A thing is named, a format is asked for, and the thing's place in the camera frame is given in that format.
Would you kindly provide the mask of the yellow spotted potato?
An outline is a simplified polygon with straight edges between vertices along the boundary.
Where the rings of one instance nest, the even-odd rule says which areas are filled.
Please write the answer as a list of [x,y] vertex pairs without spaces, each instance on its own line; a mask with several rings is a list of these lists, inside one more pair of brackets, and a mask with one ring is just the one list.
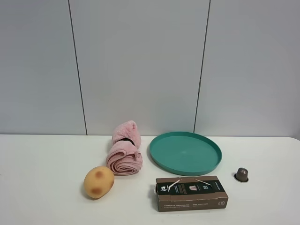
[[114,174],[109,168],[98,166],[87,173],[83,187],[90,198],[99,199],[111,190],[114,180]]

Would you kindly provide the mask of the rolled pink towel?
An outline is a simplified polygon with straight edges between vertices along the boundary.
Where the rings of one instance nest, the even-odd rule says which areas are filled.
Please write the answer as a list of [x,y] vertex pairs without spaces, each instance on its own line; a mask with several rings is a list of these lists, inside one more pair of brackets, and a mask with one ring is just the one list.
[[143,166],[140,146],[141,136],[133,120],[118,125],[112,135],[112,146],[106,157],[106,166],[118,176],[138,173]]

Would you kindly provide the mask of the teal round plate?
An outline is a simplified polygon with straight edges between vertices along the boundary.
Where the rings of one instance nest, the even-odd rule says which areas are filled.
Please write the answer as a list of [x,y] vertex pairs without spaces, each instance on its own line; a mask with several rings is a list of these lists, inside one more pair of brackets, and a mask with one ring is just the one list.
[[223,154],[211,139],[190,132],[169,132],[149,144],[153,161],[167,172],[182,176],[201,176],[215,170]]

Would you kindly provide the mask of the brown coffee capsule box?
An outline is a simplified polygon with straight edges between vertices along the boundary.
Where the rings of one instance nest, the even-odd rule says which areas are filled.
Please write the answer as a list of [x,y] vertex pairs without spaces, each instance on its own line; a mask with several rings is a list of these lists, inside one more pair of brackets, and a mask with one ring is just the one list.
[[228,195],[217,176],[157,178],[159,212],[224,209]]

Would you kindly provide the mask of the brown coffee capsule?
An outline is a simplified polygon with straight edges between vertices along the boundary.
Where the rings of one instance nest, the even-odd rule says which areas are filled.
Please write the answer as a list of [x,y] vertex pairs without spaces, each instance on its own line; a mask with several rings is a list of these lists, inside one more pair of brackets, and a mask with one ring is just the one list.
[[246,183],[249,181],[248,170],[246,168],[240,167],[234,175],[234,178],[241,183]]

